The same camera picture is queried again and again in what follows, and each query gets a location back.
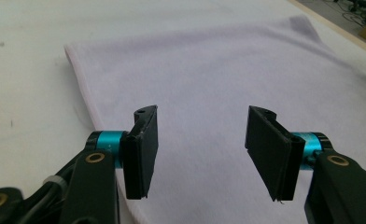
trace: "fabric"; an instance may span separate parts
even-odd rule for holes
[[[326,134],[366,169],[366,76],[304,16],[65,49],[97,130],[129,131],[136,109],[159,107],[148,198],[128,201],[139,223],[306,223],[312,172],[292,202],[272,202],[244,146],[249,105]]]

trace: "blue metallic band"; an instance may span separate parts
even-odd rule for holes
[[[307,160],[315,159],[314,151],[321,151],[322,145],[319,139],[313,133],[292,133],[305,140],[305,147],[303,152],[303,160],[300,166],[301,170],[312,170],[311,166],[307,164]]]
[[[116,168],[122,167],[120,162],[120,139],[123,133],[121,131],[102,131],[96,144],[96,149],[107,150],[113,154]]]

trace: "lavender cloth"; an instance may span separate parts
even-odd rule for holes
[[[148,198],[128,201],[137,222],[306,222],[312,172],[293,202],[271,201],[244,147],[249,105],[292,132],[323,132],[366,169],[366,76],[304,16],[65,49],[97,130],[130,130],[136,109],[159,107]]]

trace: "white table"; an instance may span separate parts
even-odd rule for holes
[[[366,75],[363,43],[354,44],[352,36],[288,1],[1,0],[0,188],[16,187],[30,196],[84,147],[93,131],[64,44],[303,13],[341,59]],[[121,205],[122,223],[133,223]]]

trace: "gray floor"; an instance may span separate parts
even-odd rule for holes
[[[366,22],[360,15],[360,10],[351,12],[352,2],[339,0],[337,3],[332,0],[297,0],[299,3],[309,7],[320,16],[333,22],[350,34],[359,36],[359,32],[366,25]]]

